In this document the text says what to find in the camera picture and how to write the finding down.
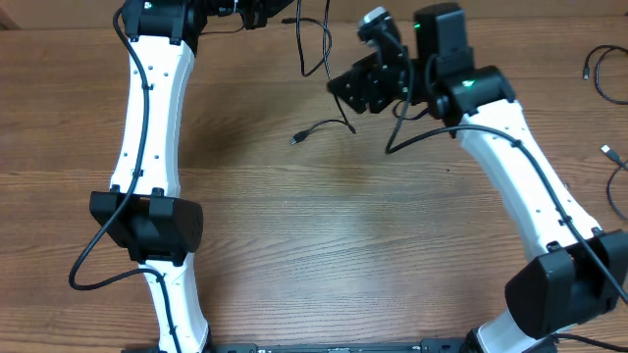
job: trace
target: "wire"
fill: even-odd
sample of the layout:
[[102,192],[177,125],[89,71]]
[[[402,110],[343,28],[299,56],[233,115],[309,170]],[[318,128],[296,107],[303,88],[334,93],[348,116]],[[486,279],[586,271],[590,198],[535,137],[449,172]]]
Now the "wire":
[[619,210],[619,207],[617,207],[617,205],[615,204],[615,201],[612,199],[612,194],[610,193],[610,186],[615,181],[615,177],[617,176],[619,171],[621,171],[622,169],[626,169],[627,163],[628,161],[623,162],[621,166],[617,167],[617,169],[615,169],[615,171],[610,175],[610,178],[608,179],[608,183],[606,184],[606,198],[608,198],[608,203],[610,204],[610,207],[612,207],[612,210],[615,211],[617,216],[619,216],[619,218],[621,218],[624,221],[628,221],[628,218],[626,218],[623,212]]
[[[330,56],[330,54],[332,52],[333,39],[332,39],[332,33],[330,32],[330,30],[328,28],[328,25],[329,25],[329,14],[330,14],[330,5],[331,5],[331,0],[327,0],[327,2],[325,4],[325,18],[323,19],[322,23],[320,23],[317,20],[311,19],[311,18],[302,18],[301,17],[302,0],[298,0],[297,3],[296,3],[296,18],[289,18],[289,19],[282,20],[282,24],[285,24],[285,25],[296,24],[296,47],[298,49],[299,61],[300,61],[300,64],[301,64],[301,75],[303,77],[311,76],[318,69],[320,69],[321,66],[324,65],[325,66],[325,72],[327,74],[327,79],[329,81],[332,80],[332,74],[331,74],[330,63],[329,63],[329,56]],[[304,59],[304,54],[303,54],[303,45],[301,43],[301,22],[302,21],[318,25],[318,26],[320,26],[323,29],[323,58],[309,72],[305,71],[305,59]],[[349,122],[348,118],[346,117],[346,113],[344,112],[344,109],[342,108],[342,105],[340,104],[340,100],[339,100],[339,98],[338,98],[338,96],[336,94],[334,94],[334,101],[336,102],[336,106],[338,107],[340,115],[342,116],[342,120],[339,120],[339,119],[329,119],[329,120],[324,120],[322,122],[316,123],[311,128],[309,128],[307,130],[300,131],[295,136],[293,136],[292,137],[292,141],[290,142],[290,144],[296,144],[296,143],[302,142],[303,140],[305,140],[305,138],[307,138],[307,136],[309,136],[314,131],[315,128],[317,128],[318,126],[322,126],[324,124],[327,124],[327,123],[342,124],[342,125],[346,126],[349,129],[349,131],[351,131],[351,133],[356,134],[357,131],[355,130],[355,127],[353,127],[351,125],[351,123]]]
[[392,45],[394,45],[395,47],[397,47],[397,49],[399,49],[400,53],[403,53],[403,59],[405,60],[405,64],[407,65],[407,70],[409,72],[408,83],[405,85],[405,87],[403,87],[404,89],[402,89],[407,92],[405,101],[403,102],[403,110],[401,111],[401,115],[399,115],[399,118],[396,121],[396,126],[394,127],[394,130],[392,131],[391,138],[389,139],[389,142],[386,144],[386,153],[391,154],[392,153],[391,149],[393,148],[394,140],[396,139],[397,134],[401,130],[403,121],[405,120],[405,117],[408,114],[410,101],[412,101],[412,94],[414,92],[414,84],[413,84],[414,65],[412,64],[412,60],[410,59],[410,55],[408,54],[408,52],[405,50],[405,48],[403,48],[403,45],[401,45],[401,43],[398,40],[396,40],[396,38],[392,34],[386,31],[383,31],[382,34],[392,43]]
[[596,346],[599,348],[611,350],[614,352],[628,352],[628,347],[620,347],[620,346],[616,346],[616,345],[605,343],[605,342],[600,342],[591,338],[587,338],[587,337],[583,337],[583,336],[579,336],[579,335],[571,334],[571,333],[554,333],[554,334],[551,334],[550,337],[553,338],[556,341],[556,343],[559,342],[559,339],[571,339],[571,340],[586,343],[592,346]]
[[235,13],[238,13],[242,17],[242,25],[240,28],[235,30],[210,30],[206,32],[201,32],[198,36],[208,35],[208,34],[235,34],[240,31],[243,31],[246,28],[246,14],[242,10],[235,10]]
[[240,28],[235,29],[235,30],[213,30],[213,31],[202,32],[198,35],[202,36],[202,35],[208,35],[208,34],[235,34],[235,33],[238,33],[239,31],[242,31],[244,27],[245,27],[245,24],[242,23]]
[[489,133],[495,134],[495,135],[500,136],[500,137],[506,139],[507,141],[511,142],[513,147],[518,147],[521,150],[521,152],[523,152],[523,154],[528,158],[528,161],[530,161],[530,164],[532,164],[532,167],[534,168],[534,170],[539,175],[539,178],[541,179],[541,182],[543,183],[544,187],[548,191],[549,198],[551,198],[551,201],[553,202],[554,206],[556,206],[556,211],[560,215],[561,221],[569,228],[569,230],[571,231],[573,236],[576,238],[576,240],[578,240],[578,242],[585,249],[585,251],[587,252],[589,257],[591,258],[591,260],[593,260],[593,262],[596,264],[596,267],[598,267],[598,269],[602,272],[602,274],[610,282],[610,284],[613,286],[613,288],[617,291],[617,293],[619,294],[619,296],[621,297],[623,302],[626,303],[628,301],[628,297],[626,296],[626,292],[623,290],[621,285],[617,282],[615,277],[606,268],[606,266],[604,265],[602,260],[600,260],[598,255],[596,255],[596,253],[593,251],[593,249],[591,248],[589,243],[587,243],[587,240],[585,240],[585,238],[580,234],[578,229],[573,225],[573,220],[571,219],[570,216],[567,215],[565,209],[560,204],[560,201],[558,200],[558,196],[556,196],[556,193],[553,190],[553,188],[551,187],[550,181],[548,180],[548,177],[546,176],[546,174],[543,172],[543,169],[539,165],[539,162],[537,162],[537,159],[534,158],[532,153],[521,143],[521,140],[518,140],[518,139],[512,137],[511,135],[509,135],[509,134],[507,134],[507,133],[505,133],[505,132],[503,132],[501,130],[492,128],[492,127],[474,126],[474,125],[451,126],[451,127],[437,128],[437,129],[434,129],[432,131],[428,131],[428,132],[422,133],[422,134],[420,134],[420,135],[418,135],[416,137],[408,139],[407,141],[399,143],[398,145],[396,145],[396,147],[391,148],[390,150],[387,147],[387,153],[391,154],[391,153],[397,152],[397,151],[399,151],[399,150],[401,150],[401,149],[403,149],[403,148],[405,148],[405,147],[407,147],[407,146],[409,146],[411,144],[414,144],[416,142],[422,141],[422,140],[424,140],[426,138],[429,138],[429,137],[432,137],[432,136],[435,136],[435,135],[438,135],[438,134],[441,134],[441,133],[454,132],[454,131],[460,131],[460,130],[478,130],[478,131],[484,131],[484,132],[489,132]]
[[589,61],[591,60],[591,56],[602,49],[607,49],[605,52],[603,52],[600,57],[598,58],[598,61],[596,62],[596,90],[598,91],[598,94],[605,100],[614,103],[614,104],[619,104],[619,105],[628,105],[628,101],[625,100],[618,100],[618,99],[614,99],[611,98],[610,96],[608,96],[606,93],[604,93],[602,86],[600,85],[600,66],[602,65],[602,61],[604,60],[604,58],[606,57],[607,54],[615,51],[615,50],[619,50],[621,52],[624,52],[626,54],[628,54],[628,49],[617,46],[617,45],[599,45],[597,47],[595,47],[591,52],[589,52],[589,54],[587,55],[587,58],[585,59],[585,65],[584,68],[582,70],[582,78],[583,79],[589,79]]
[[[401,103],[403,103],[404,101],[398,101],[396,102],[396,104],[394,105],[394,107],[392,107],[392,114],[394,115],[395,118],[399,119],[401,118],[401,115],[399,114],[399,112],[397,111],[397,109],[399,108],[399,105]],[[412,118],[403,118],[405,121],[408,122],[415,122],[418,121],[419,119],[425,117],[426,115],[430,114],[430,110],[428,108],[424,109],[421,113],[417,114],[415,117]]]
[[120,25],[118,23],[120,19],[120,14],[122,13],[122,10],[125,7],[125,5],[123,5],[123,7],[118,9],[116,13],[114,14],[113,25],[114,25],[114,30],[118,34],[118,37],[120,37],[120,40],[122,40],[123,44],[129,51],[129,54],[131,55],[133,61],[135,62],[135,65],[137,66],[137,70],[139,71],[139,76],[141,77],[142,90],[143,90],[143,96],[144,96],[144,114],[142,118],[142,129],[141,129],[141,137],[139,139],[139,147],[137,148],[137,159],[135,161],[135,168],[133,169],[131,184],[129,185],[129,190],[127,191],[127,195],[121,202],[116,212],[114,212],[114,214],[111,216],[109,221],[107,221],[105,225],[102,226],[102,228],[96,233],[96,235],[94,235],[91,241],[87,244],[87,246],[82,251],[82,253],[80,253],[80,256],[78,256],[77,260],[72,266],[72,269],[70,270],[68,281],[70,283],[70,287],[75,290],[94,290],[94,289],[102,288],[118,280],[131,277],[134,275],[152,274],[156,276],[157,281],[159,282],[161,286],[162,293],[164,295],[164,305],[166,306],[166,318],[168,320],[168,326],[170,329],[169,334],[173,337],[173,341],[175,342],[175,348],[177,349],[177,353],[182,353],[181,347],[179,345],[179,339],[177,338],[177,334],[176,334],[176,327],[173,322],[172,312],[170,309],[170,298],[168,297],[168,290],[166,288],[166,283],[164,282],[164,276],[162,276],[162,274],[160,274],[159,272],[153,269],[135,269],[135,270],[131,270],[131,271],[125,272],[123,274],[120,274],[114,277],[110,277],[108,279],[102,280],[95,284],[78,284],[77,283],[77,272],[79,271],[80,265],[85,261],[85,259],[87,258],[87,255],[89,255],[89,253],[94,248],[94,246],[96,246],[98,241],[102,238],[102,236],[105,234],[107,229],[111,226],[111,224],[118,217],[120,217],[120,214],[129,205],[133,192],[135,191],[135,187],[137,186],[137,181],[139,180],[139,177],[141,175],[142,159],[144,155],[144,149],[146,146],[146,136],[148,134],[148,117],[149,117],[149,107],[150,107],[149,90],[151,88],[148,85],[148,78],[146,77],[146,71],[144,70],[144,67],[141,65],[141,61],[139,60],[139,58],[137,57],[137,54],[135,53],[135,51],[129,44],[129,41],[123,34],[122,30],[120,29]]
[[619,216],[619,218],[621,218],[624,221],[628,221],[628,218],[626,218],[623,212],[621,212],[619,210],[619,207],[617,207],[617,205],[615,204],[615,201],[613,200],[612,194],[610,192],[610,186],[614,182],[615,177],[617,176],[619,171],[621,171],[622,169],[625,169],[626,171],[628,171],[628,167],[626,165],[628,161],[622,162],[621,157],[619,157],[617,152],[610,149],[610,147],[608,147],[607,145],[602,146],[601,150],[604,153],[604,155],[608,157],[609,160],[615,162],[618,166],[617,169],[615,169],[615,171],[610,175],[610,178],[608,179],[608,182],[606,183],[606,197],[608,198],[608,204],[610,204],[610,207],[612,207],[613,211],[615,211],[615,213],[617,214],[617,216]]

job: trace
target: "usb connector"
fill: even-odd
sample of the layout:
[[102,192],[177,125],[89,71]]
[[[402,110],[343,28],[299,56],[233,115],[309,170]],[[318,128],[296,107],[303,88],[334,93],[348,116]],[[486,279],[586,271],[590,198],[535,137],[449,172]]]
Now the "usb connector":
[[618,166],[626,169],[626,164],[621,160],[617,152],[613,151],[608,147],[608,145],[604,145],[601,148],[601,151],[608,157],[609,160],[615,162]]

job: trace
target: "wood grain surface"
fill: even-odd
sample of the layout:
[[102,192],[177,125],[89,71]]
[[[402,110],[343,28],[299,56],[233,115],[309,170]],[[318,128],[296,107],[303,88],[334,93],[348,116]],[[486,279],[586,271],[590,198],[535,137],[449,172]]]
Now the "wood grain surface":
[[[322,17],[325,2],[303,0],[304,14]],[[628,11],[625,0],[333,0],[330,17],[332,22],[356,24],[369,11],[383,5],[396,19],[411,21],[414,11],[443,2],[457,2],[470,19],[621,16]],[[24,29],[103,28],[111,26],[112,14],[123,3],[124,0],[0,0],[0,8]],[[292,17],[295,3],[270,23],[279,24],[282,18]],[[212,18],[210,24],[223,21]]]
[[[413,46],[411,24],[400,23]],[[353,25],[332,25],[334,75],[369,53]],[[573,195],[606,229],[625,227],[606,203],[628,158],[628,108],[581,79],[602,43],[628,45],[626,18],[478,20],[469,23],[479,66],[499,66]],[[303,30],[308,65],[321,33]],[[0,352],[119,352],[154,344],[158,327],[141,277],[93,291],[68,271],[97,231],[92,190],[117,162],[129,64],[113,30],[0,32]],[[326,77],[299,73],[292,26],[201,39],[181,134],[183,198],[202,204],[195,268],[202,309],[219,343],[413,341],[460,336],[505,307],[503,287],[523,266],[499,194],[458,142],[441,136],[386,156],[389,114],[336,118]],[[628,65],[603,66],[608,93],[628,96]],[[405,125],[401,137],[438,127]],[[628,209],[628,176],[614,187]],[[83,283],[129,270],[103,238]],[[628,345],[625,307],[578,333]],[[577,343],[565,352],[592,352]]]

